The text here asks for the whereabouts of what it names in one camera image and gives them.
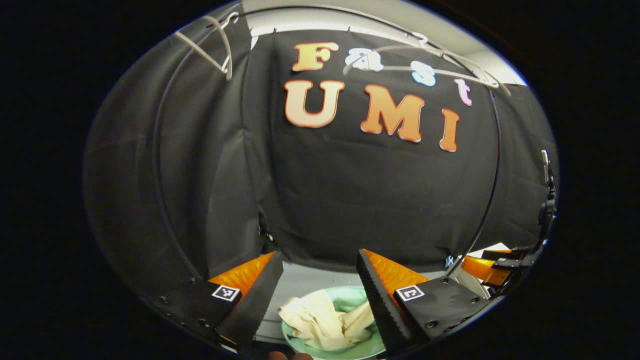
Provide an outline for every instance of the cloth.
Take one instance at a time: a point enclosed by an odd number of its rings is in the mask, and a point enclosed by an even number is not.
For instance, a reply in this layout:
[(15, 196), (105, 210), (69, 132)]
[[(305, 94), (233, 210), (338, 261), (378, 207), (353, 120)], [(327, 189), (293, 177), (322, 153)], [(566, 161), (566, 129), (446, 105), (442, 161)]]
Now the cloth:
[(289, 299), (278, 315), (295, 329), (293, 336), (324, 351), (344, 350), (368, 340), (372, 333), (366, 327), (374, 321), (368, 301), (348, 313), (336, 311), (324, 290)]

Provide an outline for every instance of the white cloth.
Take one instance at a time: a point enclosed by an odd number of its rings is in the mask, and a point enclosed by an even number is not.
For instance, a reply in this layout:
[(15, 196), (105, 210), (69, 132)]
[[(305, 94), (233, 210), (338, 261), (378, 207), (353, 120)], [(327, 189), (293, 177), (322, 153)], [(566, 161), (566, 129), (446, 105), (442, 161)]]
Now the white cloth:
[(368, 340), (371, 332), (365, 328), (374, 321), (368, 301), (350, 313), (343, 313), (333, 308), (324, 290), (289, 299), (280, 307), (278, 315), (295, 329), (293, 336), (324, 351), (344, 350)]

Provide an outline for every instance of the orange letter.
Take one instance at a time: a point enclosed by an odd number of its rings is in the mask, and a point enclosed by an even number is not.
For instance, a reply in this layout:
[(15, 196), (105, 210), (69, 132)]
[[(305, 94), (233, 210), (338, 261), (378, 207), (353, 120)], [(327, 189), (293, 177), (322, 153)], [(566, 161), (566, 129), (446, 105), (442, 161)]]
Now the orange letter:
[(364, 91), (369, 94), (369, 114), (367, 120), (360, 124), (360, 129), (365, 133), (380, 134), (382, 125), (380, 116), (385, 123), (387, 134), (392, 135), (400, 121), (402, 127), (398, 131), (400, 139), (410, 142), (420, 142), (420, 111), (424, 106), (424, 100), (416, 95), (408, 94), (396, 107), (396, 103), (389, 90), (384, 86), (367, 85)]
[(338, 44), (335, 42), (312, 42), (310, 44), (298, 44), (294, 46), (298, 49), (298, 62), (293, 64), (293, 71), (319, 70), (331, 57), (331, 51), (338, 51)]
[(460, 116), (449, 109), (442, 109), (442, 115), (444, 115), (444, 134), (440, 141), (440, 148), (444, 151), (455, 152), (458, 148), (456, 145), (456, 127)]
[(319, 113), (310, 114), (305, 110), (307, 90), (314, 87), (309, 80), (287, 81), (284, 88), (287, 89), (287, 100), (284, 113), (291, 124), (300, 127), (323, 127), (328, 125), (335, 117), (338, 106), (338, 93), (344, 89), (341, 81), (323, 81), (320, 88), (324, 90), (324, 102)]

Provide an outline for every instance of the crumpled towel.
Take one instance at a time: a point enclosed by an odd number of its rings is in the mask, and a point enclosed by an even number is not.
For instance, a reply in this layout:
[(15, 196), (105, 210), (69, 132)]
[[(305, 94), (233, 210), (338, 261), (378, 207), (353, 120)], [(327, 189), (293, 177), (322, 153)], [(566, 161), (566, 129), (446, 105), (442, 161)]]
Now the crumpled towel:
[(280, 306), (278, 315), (295, 329), (293, 336), (324, 351), (344, 350), (368, 340), (372, 334), (365, 328), (374, 321), (368, 301), (350, 313), (343, 313), (333, 308), (324, 290), (289, 299)]

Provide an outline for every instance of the green plate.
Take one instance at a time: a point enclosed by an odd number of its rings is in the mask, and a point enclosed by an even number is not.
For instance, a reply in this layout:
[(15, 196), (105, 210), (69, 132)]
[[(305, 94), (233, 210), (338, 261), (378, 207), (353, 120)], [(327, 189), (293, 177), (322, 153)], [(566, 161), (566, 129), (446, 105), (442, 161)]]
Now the green plate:
[[(324, 290), (333, 301), (333, 307), (336, 311), (348, 313), (367, 301), (367, 294), (362, 286), (339, 286)], [(292, 337), (293, 330), (295, 329), (282, 322), (282, 333), (289, 346), (296, 352), (304, 352), (313, 356), (316, 360), (363, 360), (385, 351), (375, 322), (367, 327), (367, 330), (373, 332), (371, 339), (340, 351), (322, 351), (310, 347), (305, 344), (304, 340)]]

